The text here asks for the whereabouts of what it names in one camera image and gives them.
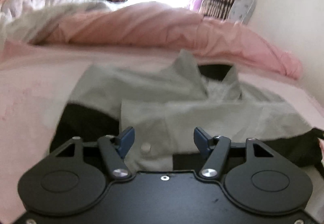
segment round black pad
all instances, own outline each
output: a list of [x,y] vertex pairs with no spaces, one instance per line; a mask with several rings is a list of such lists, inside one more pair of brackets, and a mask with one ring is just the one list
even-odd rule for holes
[[41,181],[44,189],[54,193],[67,192],[79,182],[76,174],[69,171],[56,171],[45,175]]
[[284,158],[256,158],[232,169],[225,188],[239,204],[272,215],[305,206],[313,185],[307,174]]
[[97,168],[74,158],[55,158],[27,171],[18,183],[18,193],[28,210],[66,216],[95,202],[105,185],[105,177]]
[[252,176],[253,185],[263,191],[278,192],[288,187],[289,178],[278,171],[261,171]]

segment white wall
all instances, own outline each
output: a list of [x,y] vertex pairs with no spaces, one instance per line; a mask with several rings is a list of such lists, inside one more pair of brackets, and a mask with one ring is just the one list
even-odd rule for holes
[[324,106],[324,0],[257,0],[249,27],[302,61],[301,83]]

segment bed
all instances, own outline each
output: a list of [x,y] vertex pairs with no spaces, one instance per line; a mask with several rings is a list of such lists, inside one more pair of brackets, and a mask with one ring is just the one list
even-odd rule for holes
[[[158,3],[127,7],[104,0],[5,0],[1,11],[3,224],[24,212],[17,182],[48,153],[71,92],[92,64],[157,72],[186,48],[200,65],[235,64],[241,82],[279,95],[310,127],[324,130],[324,110],[298,85],[298,59],[238,24]],[[303,170],[314,185],[306,210],[323,222],[323,176],[314,166]]]

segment white duvet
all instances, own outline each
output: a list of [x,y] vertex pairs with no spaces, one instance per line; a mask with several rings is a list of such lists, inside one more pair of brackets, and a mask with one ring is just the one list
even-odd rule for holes
[[99,9],[115,11],[125,6],[127,3],[106,0],[1,0],[0,51],[6,39],[30,42],[46,25],[64,15]]

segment pink bed sheet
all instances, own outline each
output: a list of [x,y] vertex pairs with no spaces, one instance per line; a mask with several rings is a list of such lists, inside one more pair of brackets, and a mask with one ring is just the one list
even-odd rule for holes
[[[7,41],[0,57],[0,222],[11,223],[23,214],[18,180],[46,154],[69,94],[91,64],[157,71],[177,54],[157,48],[42,47]],[[197,60],[232,62],[228,58]],[[295,80],[240,63],[238,69],[240,80],[276,92],[312,126],[324,129],[323,109]]]

